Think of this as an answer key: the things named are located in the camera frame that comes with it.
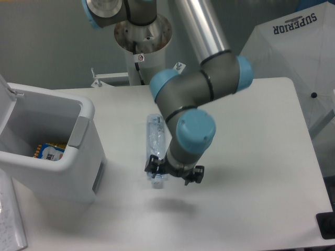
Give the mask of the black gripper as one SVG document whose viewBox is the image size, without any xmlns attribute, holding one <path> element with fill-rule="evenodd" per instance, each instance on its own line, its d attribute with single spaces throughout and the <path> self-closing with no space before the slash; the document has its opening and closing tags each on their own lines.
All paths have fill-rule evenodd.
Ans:
<svg viewBox="0 0 335 251">
<path fill-rule="evenodd" d="M 202 165 L 195 166 L 192 164 L 173 163 L 168 160 L 167 157 L 160 159 L 155 155 L 150 155 L 144 171 L 150 178 L 156 176 L 162 176 L 164 174 L 170 174 L 174 177 L 183 178 L 185 180 L 184 185 L 187 186 L 189 183 L 200 184 L 204 177 L 205 167 Z"/>
</svg>

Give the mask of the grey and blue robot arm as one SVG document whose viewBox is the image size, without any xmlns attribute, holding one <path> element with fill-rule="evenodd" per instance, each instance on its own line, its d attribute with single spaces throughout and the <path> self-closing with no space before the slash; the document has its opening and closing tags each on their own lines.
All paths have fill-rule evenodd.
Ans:
<svg viewBox="0 0 335 251">
<path fill-rule="evenodd" d="M 117 43 L 129 52 L 140 84 L 150 87 L 172 136 L 163 158 L 149 156 L 146 173 L 200 183 L 205 169 L 198 160 L 216 132 L 212 116 L 200 106 L 246 89 L 253 81 L 251 64 L 232 53 L 211 2 L 176 2 L 200 63 L 199 71 L 186 75 L 158 64 L 152 74 L 145 72 L 149 55 L 164 49 L 172 35 L 156 1 L 82 1 L 82 5 L 93 27 L 115 26 Z"/>
</svg>

